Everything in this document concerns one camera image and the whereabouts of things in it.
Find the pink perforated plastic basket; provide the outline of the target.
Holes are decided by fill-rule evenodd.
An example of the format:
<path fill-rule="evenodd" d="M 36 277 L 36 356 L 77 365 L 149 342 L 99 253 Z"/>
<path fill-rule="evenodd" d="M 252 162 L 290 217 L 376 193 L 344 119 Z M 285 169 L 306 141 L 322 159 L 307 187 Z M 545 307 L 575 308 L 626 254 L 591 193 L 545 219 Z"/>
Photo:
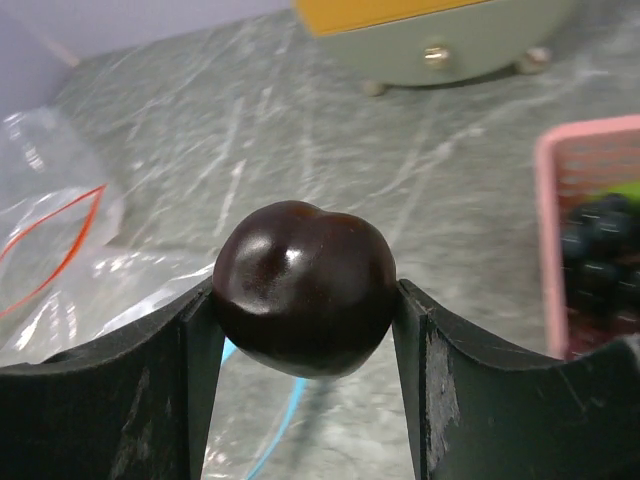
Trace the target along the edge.
<path fill-rule="evenodd" d="M 639 327 L 639 118 L 566 123 L 535 148 L 547 348 L 571 358 Z"/>

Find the fake dark blue grape bunch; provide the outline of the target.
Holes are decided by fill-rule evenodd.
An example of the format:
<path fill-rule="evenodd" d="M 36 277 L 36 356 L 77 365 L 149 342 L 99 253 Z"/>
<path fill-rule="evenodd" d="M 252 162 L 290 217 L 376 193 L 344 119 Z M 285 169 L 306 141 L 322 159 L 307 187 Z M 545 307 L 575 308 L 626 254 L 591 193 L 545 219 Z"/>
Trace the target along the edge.
<path fill-rule="evenodd" d="M 639 210 L 610 210 L 601 197 L 570 209 L 560 232 L 566 305 L 596 317 L 639 308 Z"/>

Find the fake green vegetable piece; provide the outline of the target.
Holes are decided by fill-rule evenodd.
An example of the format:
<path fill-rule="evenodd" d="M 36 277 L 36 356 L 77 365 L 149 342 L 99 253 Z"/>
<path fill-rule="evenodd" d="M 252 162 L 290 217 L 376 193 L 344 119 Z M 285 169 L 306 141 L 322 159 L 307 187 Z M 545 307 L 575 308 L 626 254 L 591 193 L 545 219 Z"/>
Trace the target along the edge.
<path fill-rule="evenodd" d="M 610 210 L 637 212 L 639 210 L 640 183 L 638 181 L 607 189 L 600 202 Z"/>

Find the orange zip top bag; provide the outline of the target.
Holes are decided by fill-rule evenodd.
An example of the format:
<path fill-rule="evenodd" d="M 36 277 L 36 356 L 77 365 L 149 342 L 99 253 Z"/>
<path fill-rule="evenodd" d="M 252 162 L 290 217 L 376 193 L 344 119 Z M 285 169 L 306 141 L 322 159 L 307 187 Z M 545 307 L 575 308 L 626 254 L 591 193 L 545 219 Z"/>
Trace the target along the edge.
<path fill-rule="evenodd" d="M 21 317 L 78 254 L 116 236 L 121 188 L 56 109 L 1 122 L 1 314 Z"/>

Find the blue zip top bag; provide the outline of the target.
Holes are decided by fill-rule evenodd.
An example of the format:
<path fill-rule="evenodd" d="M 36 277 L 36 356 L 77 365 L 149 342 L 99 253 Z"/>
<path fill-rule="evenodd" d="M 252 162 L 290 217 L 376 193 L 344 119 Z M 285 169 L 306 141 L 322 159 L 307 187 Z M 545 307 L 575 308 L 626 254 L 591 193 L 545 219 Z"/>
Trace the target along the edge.
<path fill-rule="evenodd" d="M 1 287 L 5 479 L 326 479 L 327 388 L 251 362 L 207 268 L 105 252 Z"/>

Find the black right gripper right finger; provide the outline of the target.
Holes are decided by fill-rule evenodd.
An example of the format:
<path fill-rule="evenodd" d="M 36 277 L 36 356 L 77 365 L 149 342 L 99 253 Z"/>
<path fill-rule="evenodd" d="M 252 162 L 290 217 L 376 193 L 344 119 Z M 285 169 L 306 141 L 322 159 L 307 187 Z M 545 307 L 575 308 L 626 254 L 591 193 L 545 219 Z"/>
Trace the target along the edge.
<path fill-rule="evenodd" d="M 419 480 L 635 479 L 639 338 L 572 361 L 515 345 L 407 280 L 392 330 Z"/>

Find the fake dark purple fruit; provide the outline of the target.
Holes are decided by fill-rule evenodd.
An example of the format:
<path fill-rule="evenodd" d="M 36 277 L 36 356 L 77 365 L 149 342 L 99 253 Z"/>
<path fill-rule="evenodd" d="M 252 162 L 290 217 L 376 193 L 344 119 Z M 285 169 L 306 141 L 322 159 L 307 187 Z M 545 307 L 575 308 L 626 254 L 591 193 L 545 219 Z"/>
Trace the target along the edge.
<path fill-rule="evenodd" d="M 246 355 L 307 379 L 359 369 L 397 305 L 396 263 L 366 220 L 282 201 L 243 219 L 212 275 L 214 318 Z"/>

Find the fake purple grape bunch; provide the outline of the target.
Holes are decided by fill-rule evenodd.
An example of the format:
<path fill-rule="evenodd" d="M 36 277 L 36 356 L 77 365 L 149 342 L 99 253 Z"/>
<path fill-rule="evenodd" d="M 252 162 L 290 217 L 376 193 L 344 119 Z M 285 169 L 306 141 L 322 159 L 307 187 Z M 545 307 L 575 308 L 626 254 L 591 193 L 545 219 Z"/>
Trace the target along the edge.
<path fill-rule="evenodd" d="M 571 311 L 568 317 L 566 360 L 585 355 L 617 337 L 639 332 L 639 310 L 623 308 L 602 317 Z"/>

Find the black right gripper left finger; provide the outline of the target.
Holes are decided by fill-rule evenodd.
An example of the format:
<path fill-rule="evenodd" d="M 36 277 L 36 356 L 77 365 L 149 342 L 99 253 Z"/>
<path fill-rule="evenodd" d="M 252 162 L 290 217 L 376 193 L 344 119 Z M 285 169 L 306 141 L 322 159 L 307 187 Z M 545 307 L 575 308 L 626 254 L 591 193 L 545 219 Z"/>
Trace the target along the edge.
<path fill-rule="evenodd" d="M 197 479 L 224 336 L 211 286 L 1 371 L 5 479 Z"/>

